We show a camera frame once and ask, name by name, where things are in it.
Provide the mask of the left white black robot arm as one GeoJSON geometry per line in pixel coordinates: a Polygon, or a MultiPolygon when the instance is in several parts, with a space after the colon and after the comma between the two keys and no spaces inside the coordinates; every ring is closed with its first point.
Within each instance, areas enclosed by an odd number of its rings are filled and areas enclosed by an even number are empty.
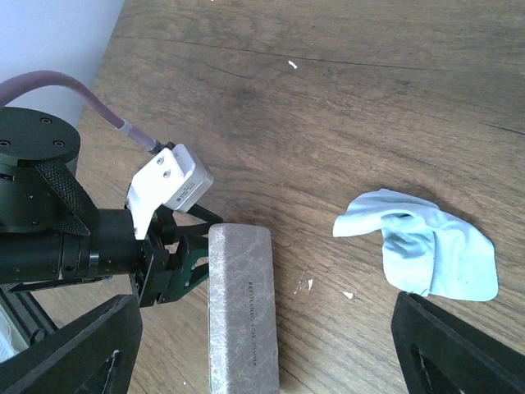
{"type": "Polygon", "coordinates": [[[128,209],[97,208],[75,178],[80,135],[27,108],[1,111],[1,286],[30,292],[126,275],[139,305],[179,300],[208,278],[208,230],[220,218],[176,224],[158,208],[138,240],[128,209]]]}

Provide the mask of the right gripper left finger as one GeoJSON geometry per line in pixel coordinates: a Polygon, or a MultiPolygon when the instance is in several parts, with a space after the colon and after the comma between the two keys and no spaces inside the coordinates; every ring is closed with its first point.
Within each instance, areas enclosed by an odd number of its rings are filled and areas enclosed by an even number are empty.
{"type": "Polygon", "coordinates": [[[1,363],[1,392],[127,393],[142,328],[135,297],[116,295],[1,363]]]}

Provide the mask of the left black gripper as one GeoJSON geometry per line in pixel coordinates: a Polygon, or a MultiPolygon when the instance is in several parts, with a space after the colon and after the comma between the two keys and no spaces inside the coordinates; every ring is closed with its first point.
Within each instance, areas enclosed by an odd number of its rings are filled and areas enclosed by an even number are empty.
{"type": "Polygon", "coordinates": [[[146,238],[140,242],[139,265],[130,275],[130,284],[139,306],[150,307],[180,300],[208,278],[209,228],[223,223],[219,215],[195,204],[188,212],[201,223],[179,226],[173,211],[158,208],[146,238]]]}

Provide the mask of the grey green glasses case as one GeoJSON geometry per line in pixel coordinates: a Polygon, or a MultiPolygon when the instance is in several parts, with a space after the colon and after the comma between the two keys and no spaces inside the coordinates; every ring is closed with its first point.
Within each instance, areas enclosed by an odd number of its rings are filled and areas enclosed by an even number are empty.
{"type": "Polygon", "coordinates": [[[208,355],[213,393],[278,393],[272,238],[222,223],[208,233],[208,355]]]}

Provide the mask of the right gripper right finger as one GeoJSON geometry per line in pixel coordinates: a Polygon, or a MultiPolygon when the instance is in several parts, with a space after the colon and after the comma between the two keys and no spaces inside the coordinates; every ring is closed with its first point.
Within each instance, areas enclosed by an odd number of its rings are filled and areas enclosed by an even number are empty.
{"type": "Polygon", "coordinates": [[[401,291],[390,329],[410,393],[523,393],[524,355],[401,291]]]}

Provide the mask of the light blue cleaning cloth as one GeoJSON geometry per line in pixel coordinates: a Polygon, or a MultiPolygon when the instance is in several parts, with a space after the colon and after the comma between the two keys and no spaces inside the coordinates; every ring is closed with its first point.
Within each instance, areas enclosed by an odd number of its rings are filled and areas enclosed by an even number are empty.
{"type": "Polygon", "coordinates": [[[499,283],[495,247],[474,225],[430,201],[380,189],[353,200],[335,219],[335,237],[380,231],[386,280],[420,296],[485,302],[499,283]]]}

